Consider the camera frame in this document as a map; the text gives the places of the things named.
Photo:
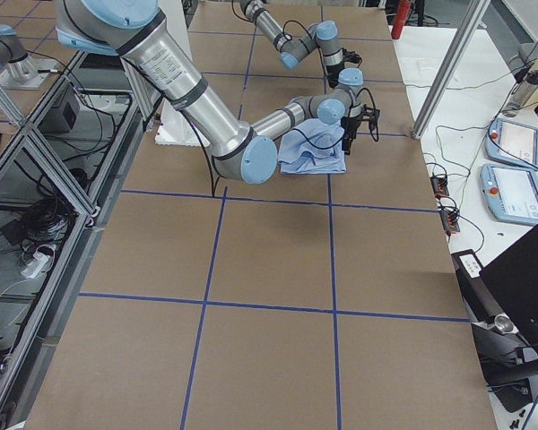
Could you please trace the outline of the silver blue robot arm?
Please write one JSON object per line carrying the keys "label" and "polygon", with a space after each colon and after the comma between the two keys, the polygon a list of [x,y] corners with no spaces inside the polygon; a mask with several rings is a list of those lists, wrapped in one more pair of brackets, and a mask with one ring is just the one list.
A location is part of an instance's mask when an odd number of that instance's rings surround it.
{"label": "silver blue robot arm", "polygon": [[243,20],[253,23],[279,53],[283,66],[294,69],[302,60],[318,52],[327,84],[334,88],[347,64],[360,66],[361,56],[343,47],[334,21],[321,21],[308,27],[296,20],[280,24],[263,1],[239,1]]}
{"label": "silver blue robot arm", "polygon": [[334,21],[308,27],[295,39],[260,1],[240,4],[244,19],[273,43],[283,65],[294,68],[318,50],[331,92],[297,97],[271,115],[249,124],[239,121],[196,69],[167,29],[155,1],[57,1],[56,31],[61,44],[88,53],[118,56],[150,83],[210,143],[209,163],[219,176],[261,184],[276,169],[275,139],[310,118],[343,129],[341,149],[351,144],[363,122],[374,133],[380,111],[365,104],[368,94],[360,57],[344,49]]}

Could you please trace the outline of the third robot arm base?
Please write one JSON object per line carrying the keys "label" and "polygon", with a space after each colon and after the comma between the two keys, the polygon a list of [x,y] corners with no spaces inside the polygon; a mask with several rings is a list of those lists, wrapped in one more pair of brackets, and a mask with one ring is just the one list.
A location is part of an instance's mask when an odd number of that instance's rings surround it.
{"label": "third robot arm base", "polygon": [[37,90],[58,68],[55,59],[34,58],[13,28],[0,24],[0,84],[11,90]]}

